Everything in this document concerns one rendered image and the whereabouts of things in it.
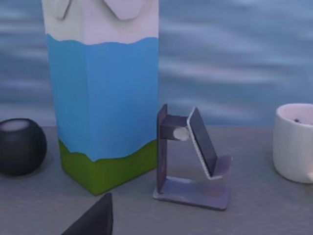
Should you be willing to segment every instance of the round black object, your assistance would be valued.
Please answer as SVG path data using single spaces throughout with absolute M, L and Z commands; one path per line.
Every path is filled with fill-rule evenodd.
M 47 141 L 33 120 L 15 118 L 0 122 L 0 173 L 22 176 L 43 163 Z

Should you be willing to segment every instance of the gray tabletop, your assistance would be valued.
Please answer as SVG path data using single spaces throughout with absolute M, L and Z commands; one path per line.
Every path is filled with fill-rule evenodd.
M 0 235 L 59 235 L 99 199 L 62 172 L 55 128 L 45 131 L 49 155 L 42 170 L 15 179 L 0 176 Z M 271 130 L 209 131 L 217 152 L 234 156 L 227 211 L 154 200 L 151 171 L 112 190 L 114 235 L 313 234 L 313 187 L 274 171 Z M 169 173 L 205 180 L 191 143 L 170 144 Z

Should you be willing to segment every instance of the carton flap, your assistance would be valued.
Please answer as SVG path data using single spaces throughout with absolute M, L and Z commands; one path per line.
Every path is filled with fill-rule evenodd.
M 146 0 L 103 0 L 121 21 L 132 20 L 139 16 Z
M 63 20 L 70 2 L 71 0 L 48 0 L 51 15 L 58 20 Z

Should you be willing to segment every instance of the phone stand back plate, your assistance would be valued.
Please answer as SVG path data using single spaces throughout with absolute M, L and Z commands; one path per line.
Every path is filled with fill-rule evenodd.
M 186 137 L 176 135 L 177 130 L 188 133 L 187 117 L 169 115 L 165 104 L 157 116 L 157 183 L 153 197 L 162 201 L 225 211 L 230 200 L 230 187 L 225 176 L 230 172 L 232 157 L 218 157 L 212 175 L 214 180 L 197 182 L 167 176 L 168 141 L 186 140 Z

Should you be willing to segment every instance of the backdrop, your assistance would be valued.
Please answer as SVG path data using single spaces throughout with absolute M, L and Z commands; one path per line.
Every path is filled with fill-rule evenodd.
M 271 126 L 313 103 L 313 2 L 160 0 L 160 104 L 207 124 Z M 40 0 L 0 1 L 0 120 L 55 125 Z

